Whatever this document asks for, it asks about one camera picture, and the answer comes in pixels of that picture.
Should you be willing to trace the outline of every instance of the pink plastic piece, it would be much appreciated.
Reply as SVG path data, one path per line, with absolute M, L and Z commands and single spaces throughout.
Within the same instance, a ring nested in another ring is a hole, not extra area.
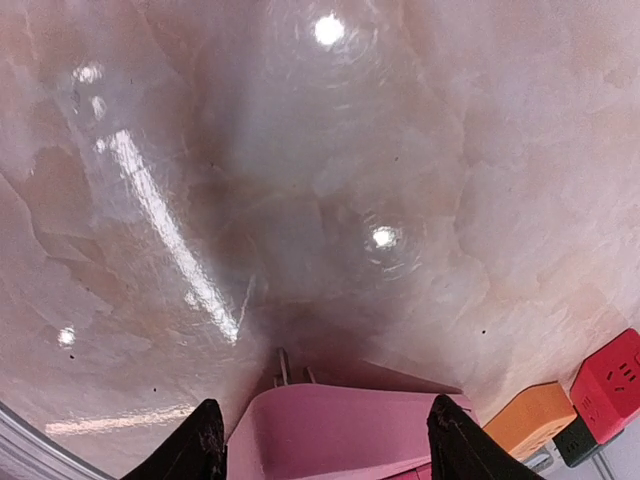
M 401 473 L 388 480 L 431 480 L 431 464 L 423 465 L 415 470 Z
M 300 384 L 256 397 L 229 439 L 230 480 L 430 478 L 437 394 Z M 471 413 L 463 395 L 451 395 Z

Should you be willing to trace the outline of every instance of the pink object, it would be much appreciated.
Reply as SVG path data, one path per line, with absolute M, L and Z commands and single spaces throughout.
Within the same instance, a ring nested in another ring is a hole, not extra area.
M 640 413 L 640 335 L 629 328 L 587 358 L 571 400 L 600 445 Z
M 436 396 L 318 384 L 269 390 L 229 439 L 229 479 L 371 480 L 417 468 L 417 478 L 430 478 L 427 417 Z M 471 412 L 465 396 L 450 396 Z
M 400 475 L 391 477 L 389 480 L 431 480 L 431 464 L 401 473 Z

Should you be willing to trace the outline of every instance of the glossy floor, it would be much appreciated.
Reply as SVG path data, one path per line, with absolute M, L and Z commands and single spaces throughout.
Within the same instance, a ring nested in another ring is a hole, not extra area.
M 640 325 L 639 22 L 2 2 L 1 400 L 119 475 L 206 397 L 231 428 L 280 345 L 461 387 L 483 421 L 566 385 Z

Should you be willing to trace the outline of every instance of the orange box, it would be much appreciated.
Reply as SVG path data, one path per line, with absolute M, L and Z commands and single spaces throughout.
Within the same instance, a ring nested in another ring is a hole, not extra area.
M 559 383 L 520 392 L 484 431 L 517 460 L 525 460 L 576 418 L 573 405 Z

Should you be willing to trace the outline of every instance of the power outlet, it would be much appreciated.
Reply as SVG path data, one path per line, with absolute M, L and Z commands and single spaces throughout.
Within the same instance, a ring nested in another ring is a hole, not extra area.
M 599 444 L 608 442 L 640 412 L 640 335 L 625 330 L 587 358 L 571 400 Z
M 603 448 L 596 442 L 587 423 L 580 415 L 553 437 L 553 442 L 570 468 L 577 467 Z

